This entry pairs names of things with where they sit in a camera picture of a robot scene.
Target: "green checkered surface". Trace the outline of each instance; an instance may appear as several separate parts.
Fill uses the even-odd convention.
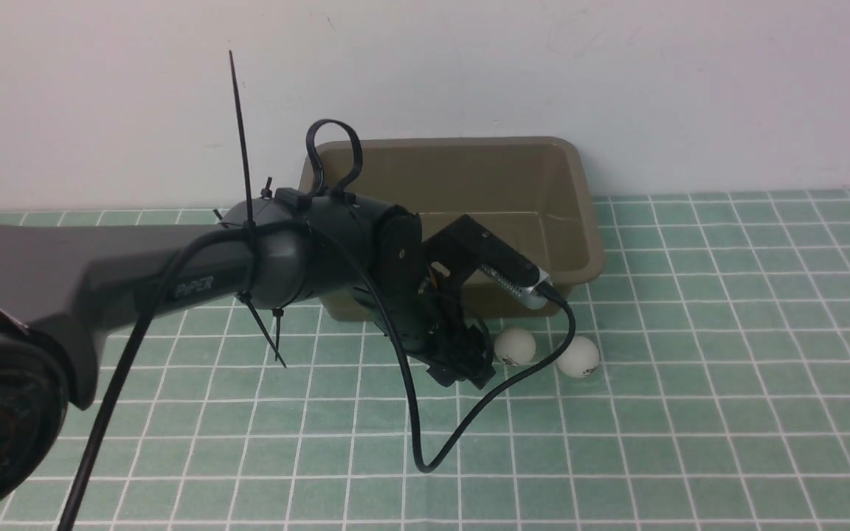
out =
[[[603,366],[494,401],[432,474],[371,323],[287,310],[289,369],[232,299],[157,319],[77,528],[850,531],[850,190],[596,198],[603,275],[573,292]],[[212,223],[203,209],[0,212],[0,223]],[[532,330],[537,359],[564,316]],[[108,340],[101,395],[122,352]],[[426,458],[481,396],[412,367]],[[493,383],[512,369],[499,367]],[[0,530],[50,529],[97,407],[68,413]]]

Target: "black robotic arm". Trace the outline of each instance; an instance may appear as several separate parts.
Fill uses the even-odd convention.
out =
[[[237,84],[235,96],[245,155]],[[519,252],[466,215],[423,241],[417,215],[347,191],[361,171],[362,151],[355,132],[340,122],[334,123],[350,134],[355,164],[328,189],[313,135],[331,122],[317,122],[308,133],[317,176],[313,190],[267,187],[260,198],[251,198],[243,157],[247,199],[213,225],[0,225],[0,500],[50,450],[67,404],[92,405],[105,340],[112,330],[132,325],[58,527],[70,529],[152,319],[223,296],[239,296],[260,324],[256,309],[277,310],[348,290],[395,347],[409,401],[412,455],[423,473],[438,467],[490,400],[566,350],[576,333],[573,313],[546,274]],[[441,263],[446,274],[433,263]],[[461,287],[479,269],[530,307],[546,299],[561,305],[570,332],[554,353],[489,391],[426,463],[407,357],[425,363],[444,386],[486,385],[494,374],[491,340],[486,327],[466,324],[461,305]]]

